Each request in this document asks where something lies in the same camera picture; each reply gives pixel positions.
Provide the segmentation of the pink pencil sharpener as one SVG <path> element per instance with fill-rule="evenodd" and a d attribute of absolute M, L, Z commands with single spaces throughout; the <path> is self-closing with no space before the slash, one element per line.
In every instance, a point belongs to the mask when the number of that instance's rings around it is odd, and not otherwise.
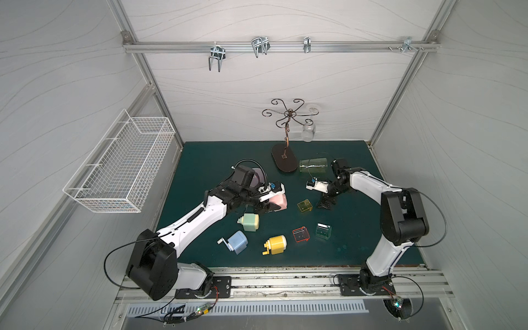
<path fill-rule="evenodd" d="M 270 210 L 278 212 L 287 208 L 287 197 L 286 194 L 275 195 L 269 199 Z"/>

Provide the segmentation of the yellow pencil sharpener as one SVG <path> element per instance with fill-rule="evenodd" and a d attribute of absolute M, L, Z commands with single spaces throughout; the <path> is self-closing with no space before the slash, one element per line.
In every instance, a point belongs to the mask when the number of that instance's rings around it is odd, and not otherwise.
<path fill-rule="evenodd" d="M 284 253 L 287 249 L 287 239 L 284 235 L 274 236 L 269 238 L 263 245 L 265 251 L 262 252 L 262 255 L 275 255 Z"/>

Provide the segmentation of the red clear tray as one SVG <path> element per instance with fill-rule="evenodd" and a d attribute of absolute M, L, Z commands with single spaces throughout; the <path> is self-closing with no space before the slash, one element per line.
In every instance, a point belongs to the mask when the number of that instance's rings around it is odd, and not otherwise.
<path fill-rule="evenodd" d="M 310 240 L 309 231 L 305 226 L 294 229 L 292 231 L 292 235 L 296 243 L 306 242 Z"/>

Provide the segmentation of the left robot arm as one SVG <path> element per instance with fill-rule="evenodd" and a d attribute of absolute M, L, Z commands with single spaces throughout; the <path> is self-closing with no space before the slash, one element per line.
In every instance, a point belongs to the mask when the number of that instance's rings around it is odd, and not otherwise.
<path fill-rule="evenodd" d="M 213 224 L 240 206 L 251 206 L 258 214 L 282 210 L 285 186 L 269 181 L 266 173 L 257 178 L 257 170 L 242 159 L 232 173 L 213 189 L 203 201 L 171 225 L 154 232 L 146 229 L 131 242 L 133 251 L 125 270 L 151 300 L 159 301 L 171 290 L 189 291 L 207 297 L 213 287 L 214 273 L 200 263 L 180 263 L 183 251 Z"/>

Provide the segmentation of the green pencil sharpener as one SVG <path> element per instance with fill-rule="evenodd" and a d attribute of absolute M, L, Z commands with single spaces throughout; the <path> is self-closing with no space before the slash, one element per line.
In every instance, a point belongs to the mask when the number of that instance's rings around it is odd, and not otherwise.
<path fill-rule="evenodd" d="M 237 223 L 242 225 L 245 232 L 256 232 L 260 227 L 260 218 L 258 214 L 245 213 Z"/>

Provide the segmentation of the yellow clear tray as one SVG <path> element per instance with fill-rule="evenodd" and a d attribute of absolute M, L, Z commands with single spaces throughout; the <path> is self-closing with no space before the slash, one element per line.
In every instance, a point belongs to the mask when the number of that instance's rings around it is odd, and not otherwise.
<path fill-rule="evenodd" d="M 309 199 L 305 199 L 302 202 L 298 202 L 297 207 L 301 213 L 307 213 L 313 210 L 312 203 L 309 201 Z"/>

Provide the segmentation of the green clear tray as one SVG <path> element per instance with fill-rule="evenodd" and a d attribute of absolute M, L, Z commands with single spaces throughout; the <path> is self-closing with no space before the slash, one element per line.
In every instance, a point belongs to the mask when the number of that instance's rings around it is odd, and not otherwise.
<path fill-rule="evenodd" d="M 331 237 L 332 227 L 327 224 L 317 224 L 316 237 L 323 240 L 328 240 Z"/>

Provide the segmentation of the copper wine glass stand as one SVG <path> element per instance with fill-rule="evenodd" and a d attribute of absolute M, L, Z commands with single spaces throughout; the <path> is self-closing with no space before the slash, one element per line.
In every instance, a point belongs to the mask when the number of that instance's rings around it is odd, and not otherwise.
<path fill-rule="evenodd" d="M 313 117 L 320 113 L 316 107 L 310 107 L 307 112 L 299 113 L 299 111 L 306 105 L 306 102 L 301 98 L 295 98 L 293 103 L 297 107 L 288 107 L 285 101 L 281 98 L 273 98 L 270 103 L 273 106 L 282 105 L 284 110 L 264 109 L 261 115 L 265 118 L 271 118 L 273 114 L 279 114 L 280 118 L 276 120 L 275 125 L 279 129 L 283 129 L 285 133 L 284 142 L 275 144 L 271 149 L 272 159 L 277 167 L 283 173 L 293 173 L 298 169 L 298 160 L 294 155 L 294 151 L 290 147 L 290 123 L 294 122 L 302 127 L 313 126 Z"/>

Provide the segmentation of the clear hanging wine glass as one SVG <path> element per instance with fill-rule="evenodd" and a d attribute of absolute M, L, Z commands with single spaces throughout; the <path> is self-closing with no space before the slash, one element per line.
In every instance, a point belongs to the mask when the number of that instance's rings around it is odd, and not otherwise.
<path fill-rule="evenodd" d="M 308 114 L 305 115 L 303 130 L 301 133 L 302 140 L 304 142 L 312 142 L 316 132 L 316 124 L 314 117 L 319 114 L 319 110 L 315 107 L 311 107 L 308 110 Z"/>

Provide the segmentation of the white vent grille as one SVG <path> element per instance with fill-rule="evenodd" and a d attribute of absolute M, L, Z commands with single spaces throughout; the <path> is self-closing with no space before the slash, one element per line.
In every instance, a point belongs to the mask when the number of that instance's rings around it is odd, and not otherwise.
<path fill-rule="evenodd" d="M 153 303 L 135 303 L 129 305 L 126 315 L 130 318 L 136 316 L 161 318 L 181 306 L 183 309 L 176 313 L 177 316 L 189 315 L 202 304 L 197 301 L 174 302 L 167 307 L 160 308 Z M 315 316 L 353 313 L 369 313 L 363 300 L 220 301 L 208 314 L 211 316 Z"/>

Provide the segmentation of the metal double hook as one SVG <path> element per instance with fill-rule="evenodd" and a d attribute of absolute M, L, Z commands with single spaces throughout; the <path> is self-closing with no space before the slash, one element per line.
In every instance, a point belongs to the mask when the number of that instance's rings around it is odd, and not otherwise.
<path fill-rule="evenodd" d="M 211 71 L 213 69 L 213 63 L 217 63 L 217 71 L 221 71 L 221 66 L 223 61 L 226 59 L 226 49 L 215 45 L 214 47 L 210 48 L 210 56 L 208 58 L 208 68 Z"/>

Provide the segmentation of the metal clamp hook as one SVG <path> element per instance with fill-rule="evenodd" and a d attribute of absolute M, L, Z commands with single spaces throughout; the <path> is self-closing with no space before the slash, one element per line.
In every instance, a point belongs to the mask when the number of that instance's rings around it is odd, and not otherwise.
<path fill-rule="evenodd" d="M 397 46 L 396 48 L 388 47 L 387 48 L 390 52 L 399 52 L 401 54 L 406 52 L 422 52 L 424 51 L 424 48 L 421 46 L 416 46 L 413 42 L 413 39 L 411 37 L 407 37 L 402 41 L 402 44 L 400 46 Z"/>

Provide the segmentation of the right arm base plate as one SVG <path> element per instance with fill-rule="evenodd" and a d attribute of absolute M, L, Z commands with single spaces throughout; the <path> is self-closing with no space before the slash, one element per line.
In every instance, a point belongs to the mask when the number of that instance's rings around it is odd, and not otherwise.
<path fill-rule="evenodd" d="M 388 276 L 374 276 L 370 273 L 339 274 L 338 287 L 342 296 L 390 296 L 396 294 L 393 282 Z"/>

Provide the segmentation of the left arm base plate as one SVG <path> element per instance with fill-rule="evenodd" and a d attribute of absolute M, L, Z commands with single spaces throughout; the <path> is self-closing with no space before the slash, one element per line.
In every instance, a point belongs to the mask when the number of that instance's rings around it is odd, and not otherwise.
<path fill-rule="evenodd" d="M 205 282 L 196 290 L 178 289 L 175 292 L 177 299 L 213 299 L 230 298 L 231 276 L 209 276 Z"/>

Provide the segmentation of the aluminium top rail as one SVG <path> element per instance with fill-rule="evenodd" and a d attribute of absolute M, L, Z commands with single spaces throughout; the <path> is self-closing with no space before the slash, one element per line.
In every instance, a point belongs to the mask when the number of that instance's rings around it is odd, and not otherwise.
<path fill-rule="evenodd" d="M 436 52 L 440 43 L 413 41 L 416 46 L 424 48 L 422 52 Z M 268 54 L 303 52 L 303 40 L 300 41 L 270 41 Z M 312 40 L 310 53 L 358 53 L 358 52 L 390 52 L 387 48 L 396 48 L 402 41 L 315 41 Z M 225 48 L 227 54 L 253 53 L 250 41 L 224 42 L 137 42 L 124 45 L 129 54 L 209 54 L 210 48 L 219 45 Z"/>

